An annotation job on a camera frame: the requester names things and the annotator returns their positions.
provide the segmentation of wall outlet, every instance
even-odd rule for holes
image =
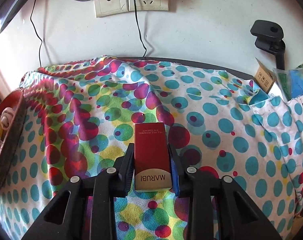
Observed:
[[[128,12],[128,0],[94,0],[96,17]]]
[[[128,0],[129,10],[135,11],[133,0]],[[137,11],[168,11],[169,0],[136,0]]]

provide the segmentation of cardboard box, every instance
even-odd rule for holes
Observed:
[[[254,79],[257,85],[259,85],[261,89],[268,94],[274,82],[276,81],[276,76],[274,72],[266,68],[263,63],[261,63],[258,59],[256,60],[259,67],[254,76]]]
[[[135,124],[135,190],[161,191],[172,187],[165,125]]]

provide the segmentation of white wall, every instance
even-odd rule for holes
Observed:
[[[29,20],[33,2],[0,34],[2,96],[26,71],[39,67],[40,41]],[[201,61],[249,74],[255,74],[257,57],[271,69],[274,57],[257,49],[250,34],[254,21],[264,19],[284,30],[286,68],[303,62],[303,11],[295,0],[170,0],[169,12],[138,12],[138,18],[150,57]],[[33,20],[45,40],[43,66],[106,54],[143,55],[133,12],[96,18],[93,1],[37,0]]]

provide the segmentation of power socket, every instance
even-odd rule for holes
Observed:
[[[128,0],[129,11],[135,11],[133,0]],[[137,11],[168,11],[169,0],[136,0]]]
[[[128,12],[128,0],[94,0],[96,17]]]

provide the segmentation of colorful cloth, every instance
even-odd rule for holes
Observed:
[[[13,240],[72,176],[95,176],[112,166],[133,142],[135,123],[158,121],[186,162],[216,177],[232,176],[281,236],[290,237],[303,206],[303,96],[250,105],[261,93],[252,80],[114,57],[39,68],[21,86],[26,120],[0,190],[0,220]],[[115,200],[115,217],[118,239],[180,240],[188,199],[131,189]]]

